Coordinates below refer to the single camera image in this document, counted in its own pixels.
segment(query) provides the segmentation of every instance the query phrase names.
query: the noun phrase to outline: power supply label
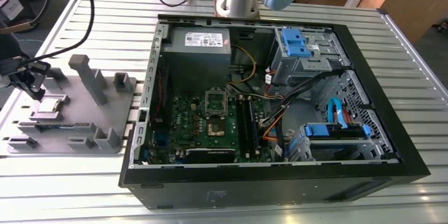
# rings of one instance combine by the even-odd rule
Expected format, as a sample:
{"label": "power supply label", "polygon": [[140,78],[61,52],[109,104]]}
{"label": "power supply label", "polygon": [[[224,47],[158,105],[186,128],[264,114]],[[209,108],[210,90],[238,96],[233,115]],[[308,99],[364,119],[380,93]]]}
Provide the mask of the power supply label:
{"label": "power supply label", "polygon": [[222,34],[186,33],[185,46],[188,47],[222,47]]}

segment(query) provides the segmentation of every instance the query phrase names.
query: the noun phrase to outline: motherboard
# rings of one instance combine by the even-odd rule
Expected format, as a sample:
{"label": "motherboard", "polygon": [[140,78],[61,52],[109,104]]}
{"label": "motherboard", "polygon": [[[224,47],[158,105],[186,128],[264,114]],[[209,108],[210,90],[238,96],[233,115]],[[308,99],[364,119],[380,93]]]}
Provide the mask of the motherboard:
{"label": "motherboard", "polygon": [[252,163],[269,162],[272,150],[258,136],[264,117],[262,101],[250,96],[229,96],[210,89],[204,96],[174,96],[170,128],[153,132],[150,162]]}

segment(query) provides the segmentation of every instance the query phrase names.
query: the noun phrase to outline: circuit board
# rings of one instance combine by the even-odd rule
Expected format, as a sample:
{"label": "circuit board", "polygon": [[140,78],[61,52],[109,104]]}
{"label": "circuit board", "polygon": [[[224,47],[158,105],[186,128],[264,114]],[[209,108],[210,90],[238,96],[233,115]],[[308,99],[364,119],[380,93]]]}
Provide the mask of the circuit board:
{"label": "circuit board", "polygon": [[[226,106],[226,116],[205,115],[206,107],[216,110]],[[166,146],[158,148],[157,156],[162,163],[176,164],[178,151],[189,148],[229,148],[236,150],[237,163],[269,162],[272,158],[270,148],[262,146],[257,149],[257,155],[245,157],[240,155],[238,123],[237,123],[237,98],[222,97],[174,97],[172,102],[170,129],[166,135]],[[252,100],[254,120],[264,117],[262,102]]]}

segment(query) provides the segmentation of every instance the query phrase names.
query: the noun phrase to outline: sticker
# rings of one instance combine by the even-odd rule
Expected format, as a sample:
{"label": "sticker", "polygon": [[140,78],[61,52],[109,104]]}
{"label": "sticker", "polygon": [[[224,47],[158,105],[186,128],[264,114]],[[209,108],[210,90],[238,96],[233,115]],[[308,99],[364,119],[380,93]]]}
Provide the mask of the sticker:
{"label": "sticker", "polygon": [[222,47],[222,34],[186,33],[185,46],[188,47]]}
{"label": "sticker", "polygon": [[272,76],[266,74],[266,84],[270,84],[270,81],[272,81]]}
{"label": "sticker", "polygon": [[308,45],[308,49],[309,50],[318,50],[318,46],[317,45]]}
{"label": "sticker", "polygon": [[280,146],[277,144],[274,145],[274,152],[277,152],[278,156],[281,156],[282,149],[280,148]]}
{"label": "sticker", "polygon": [[205,200],[208,203],[218,202],[224,196],[226,195],[226,191],[208,191]]}

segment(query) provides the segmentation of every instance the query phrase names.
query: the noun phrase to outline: computer component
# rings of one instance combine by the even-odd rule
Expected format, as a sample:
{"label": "computer component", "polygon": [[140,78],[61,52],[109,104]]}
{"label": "computer component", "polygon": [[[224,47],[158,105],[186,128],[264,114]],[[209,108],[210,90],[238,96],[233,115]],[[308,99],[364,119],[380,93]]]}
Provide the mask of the computer component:
{"label": "computer component", "polygon": [[225,88],[230,66],[228,29],[172,27],[164,32],[164,41],[170,42],[161,43],[160,55],[170,68],[176,91],[202,94],[210,88]]}
{"label": "computer component", "polygon": [[148,208],[346,201],[429,174],[345,26],[160,16],[150,52],[120,175]]}

